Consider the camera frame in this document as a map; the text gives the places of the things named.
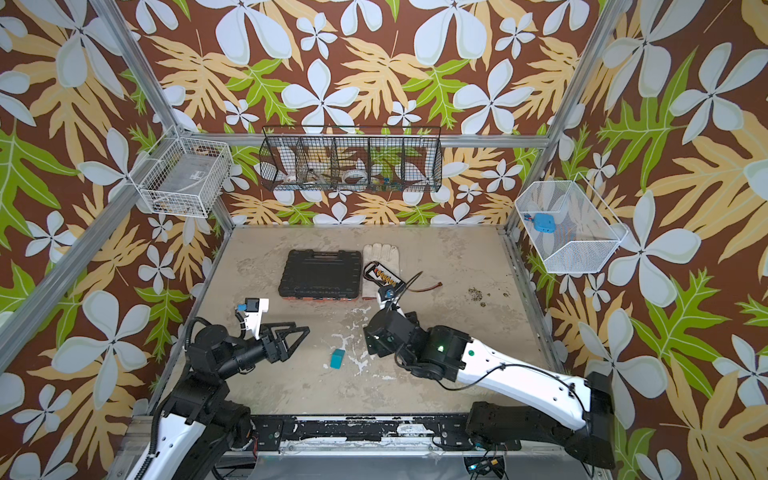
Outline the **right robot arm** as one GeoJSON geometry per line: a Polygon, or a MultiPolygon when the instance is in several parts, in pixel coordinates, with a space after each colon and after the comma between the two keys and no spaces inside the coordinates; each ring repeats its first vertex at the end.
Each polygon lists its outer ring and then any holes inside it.
{"type": "Polygon", "coordinates": [[[392,356],[416,378],[459,392],[481,387],[512,400],[512,407],[472,405],[470,440],[484,448],[516,441],[551,443],[596,468],[615,467],[614,402],[607,375],[551,372],[504,355],[469,334],[437,325],[421,328],[415,313],[385,307],[364,328],[368,352],[392,356]]]}

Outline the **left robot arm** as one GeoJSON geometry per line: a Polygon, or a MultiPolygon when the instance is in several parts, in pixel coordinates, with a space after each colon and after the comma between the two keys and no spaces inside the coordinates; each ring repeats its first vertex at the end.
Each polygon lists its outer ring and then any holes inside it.
{"type": "Polygon", "coordinates": [[[262,362],[285,362],[309,335],[293,322],[267,323],[257,338],[233,337],[223,325],[196,317],[184,337],[185,366],[152,417],[149,442],[129,479],[205,479],[224,453],[246,446],[251,409],[230,401],[227,380],[262,362]],[[198,332],[193,327],[200,325],[198,332]]]}

